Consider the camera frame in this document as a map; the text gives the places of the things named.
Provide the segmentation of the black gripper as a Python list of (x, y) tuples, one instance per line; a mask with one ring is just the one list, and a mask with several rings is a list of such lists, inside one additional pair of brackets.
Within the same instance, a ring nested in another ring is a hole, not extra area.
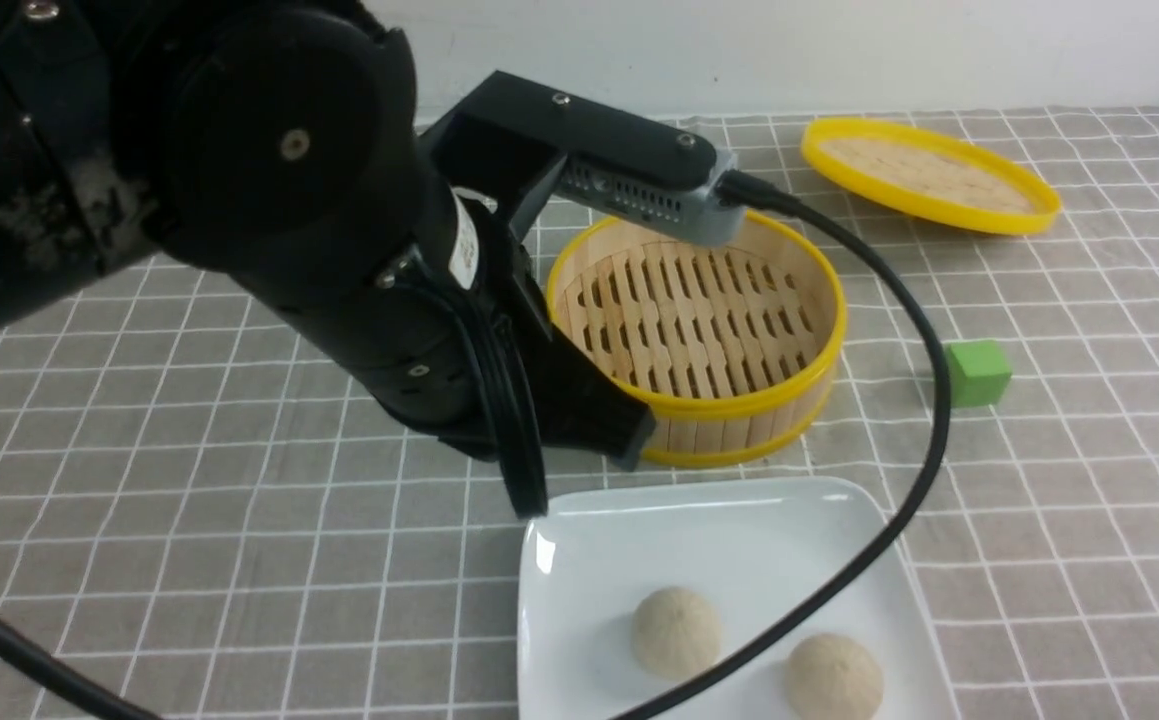
[(449, 192), (418, 232), (302, 241), (249, 272), (255, 299), (392, 419), (479, 460), (574, 448), (637, 470), (656, 419), (544, 318), (519, 238)]

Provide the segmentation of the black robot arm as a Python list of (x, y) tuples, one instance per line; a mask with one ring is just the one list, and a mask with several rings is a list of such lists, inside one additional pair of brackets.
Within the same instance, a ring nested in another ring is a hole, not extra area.
[[(513, 490), (637, 465), (653, 410), (548, 319), (522, 233), (571, 150), (510, 88), (415, 132), (359, 1), (0, 1), (0, 329), (151, 255), (218, 272)], [(509, 128), (527, 119), (527, 131)]]

